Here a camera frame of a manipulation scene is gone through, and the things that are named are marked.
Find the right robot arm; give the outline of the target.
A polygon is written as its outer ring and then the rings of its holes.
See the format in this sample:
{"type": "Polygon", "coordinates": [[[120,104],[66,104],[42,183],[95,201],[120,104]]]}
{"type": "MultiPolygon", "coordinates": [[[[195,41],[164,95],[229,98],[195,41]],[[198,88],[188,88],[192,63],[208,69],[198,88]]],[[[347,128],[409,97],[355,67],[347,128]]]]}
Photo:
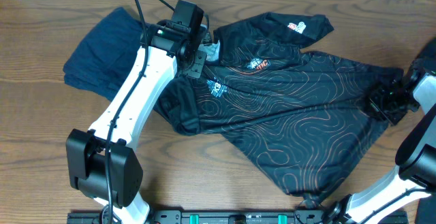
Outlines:
{"type": "Polygon", "coordinates": [[[324,223],[378,223],[404,205],[435,194],[435,57],[418,57],[406,81],[424,116],[400,145],[394,168],[334,205],[324,223]]]}

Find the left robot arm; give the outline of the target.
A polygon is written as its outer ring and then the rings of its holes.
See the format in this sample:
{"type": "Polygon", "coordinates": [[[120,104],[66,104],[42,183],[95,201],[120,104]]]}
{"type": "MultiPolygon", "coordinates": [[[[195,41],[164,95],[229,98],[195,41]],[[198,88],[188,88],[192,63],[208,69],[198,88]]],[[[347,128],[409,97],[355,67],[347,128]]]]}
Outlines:
{"type": "Polygon", "coordinates": [[[178,1],[171,19],[145,29],[134,65],[104,113],[87,131],[66,139],[72,188],[100,203],[94,223],[146,223],[149,205],[140,195],[143,170],[135,154],[141,131],[165,87],[182,75],[198,79],[208,32],[204,11],[178,1]]]}

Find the black orange patterned sports jersey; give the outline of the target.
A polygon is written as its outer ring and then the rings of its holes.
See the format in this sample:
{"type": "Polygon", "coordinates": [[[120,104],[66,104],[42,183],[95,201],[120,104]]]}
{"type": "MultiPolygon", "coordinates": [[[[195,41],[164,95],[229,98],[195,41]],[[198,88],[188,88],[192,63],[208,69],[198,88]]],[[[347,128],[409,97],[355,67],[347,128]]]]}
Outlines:
{"type": "Polygon", "coordinates": [[[403,76],[310,50],[332,31],[323,15],[273,12],[219,27],[201,76],[173,79],[155,111],[179,134],[221,134],[284,193],[318,205],[388,128],[369,93],[403,76]]]}

